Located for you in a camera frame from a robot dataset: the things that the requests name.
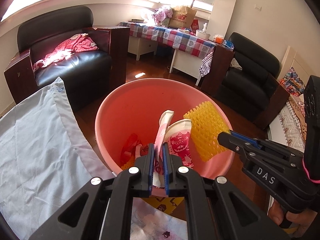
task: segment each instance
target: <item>wooden headboard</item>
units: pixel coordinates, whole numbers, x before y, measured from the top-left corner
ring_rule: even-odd
[[[288,73],[291,67],[294,68],[299,78],[301,78],[305,85],[307,84],[310,75],[316,75],[314,71],[302,59],[302,57],[299,56],[297,51],[288,46],[281,62],[281,71],[277,80],[279,81],[280,79],[282,79]]]

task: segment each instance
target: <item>wooden floor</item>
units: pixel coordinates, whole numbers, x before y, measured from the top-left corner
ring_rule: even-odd
[[[170,63],[170,58],[153,56],[151,53],[142,55],[140,57],[140,61],[135,60],[135,55],[128,54],[126,81],[129,82],[136,80],[135,75],[144,72],[145,75],[140,78],[166,78],[176,80],[199,89],[195,86],[196,78],[193,78],[178,70],[175,70],[173,73],[169,73],[169,69],[167,67],[170,66]],[[94,134],[95,117],[103,99],[104,98],[100,98],[76,112],[75,117],[80,129],[92,146],[93,150],[97,153],[103,163],[105,163],[97,146]],[[215,99],[213,100],[226,114],[234,131],[251,138],[267,138],[267,133],[265,131],[257,128],[254,124],[219,101]],[[239,156],[236,154],[232,166],[229,172],[226,174],[227,179],[229,179],[242,192],[244,192],[252,201],[254,201],[257,206],[259,206],[262,210],[265,210],[267,193],[261,187],[256,185],[255,182],[244,175],[241,169],[242,163],[239,159]],[[172,215],[185,220],[184,203],[181,203],[174,210]]]

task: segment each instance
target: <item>pink cord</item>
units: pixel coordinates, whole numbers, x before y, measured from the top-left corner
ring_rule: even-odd
[[[306,166],[304,165],[304,160],[303,160],[303,158],[302,158],[302,165],[303,165],[304,171],[306,172],[309,180],[310,180],[311,182],[313,182],[313,183],[320,184],[320,180],[314,180],[314,179],[311,179],[311,178],[310,178],[309,171],[307,170]]]

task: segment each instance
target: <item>pink blanket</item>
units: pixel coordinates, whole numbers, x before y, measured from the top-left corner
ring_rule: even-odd
[[[44,59],[38,60],[33,65],[33,72],[39,68],[45,68],[53,62],[62,61],[70,57],[75,52],[98,50],[97,44],[88,36],[87,33],[73,35],[70,39],[60,43],[52,53],[45,56]]]

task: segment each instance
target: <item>brown paper bag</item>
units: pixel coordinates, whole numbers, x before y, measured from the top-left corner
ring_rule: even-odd
[[[171,28],[190,28],[197,10],[190,7],[179,5],[172,7],[172,18],[169,22]]]

